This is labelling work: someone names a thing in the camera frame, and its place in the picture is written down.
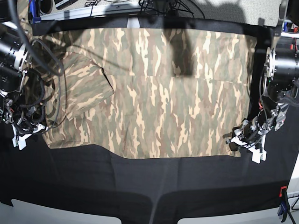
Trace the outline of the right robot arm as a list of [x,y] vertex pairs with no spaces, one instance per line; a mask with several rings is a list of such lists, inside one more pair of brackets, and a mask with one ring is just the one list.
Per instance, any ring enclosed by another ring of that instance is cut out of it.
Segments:
[[[29,34],[40,1],[0,2],[0,120],[20,134],[57,127],[64,68],[48,44]],[[46,78],[58,81],[54,119],[46,117]]]

